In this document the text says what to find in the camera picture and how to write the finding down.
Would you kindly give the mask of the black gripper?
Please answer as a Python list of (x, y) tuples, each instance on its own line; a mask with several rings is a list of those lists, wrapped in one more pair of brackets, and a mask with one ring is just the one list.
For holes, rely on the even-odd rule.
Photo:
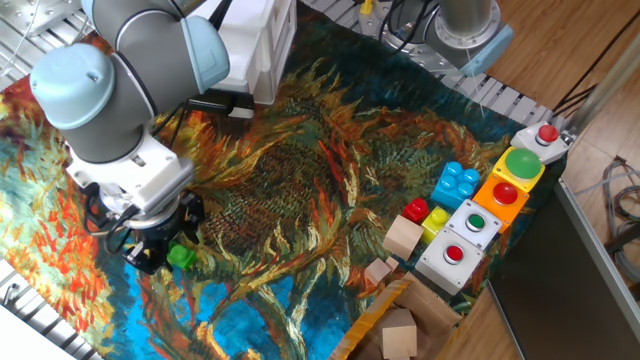
[(124, 260), (137, 270), (153, 275), (160, 268), (168, 267), (167, 244), (178, 234), (197, 237), (199, 226), (205, 218), (204, 202), (193, 191), (183, 191), (181, 209), (177, 209), (166, 220), (151, 228), (137, 231), (137, 244), (122, 255)]

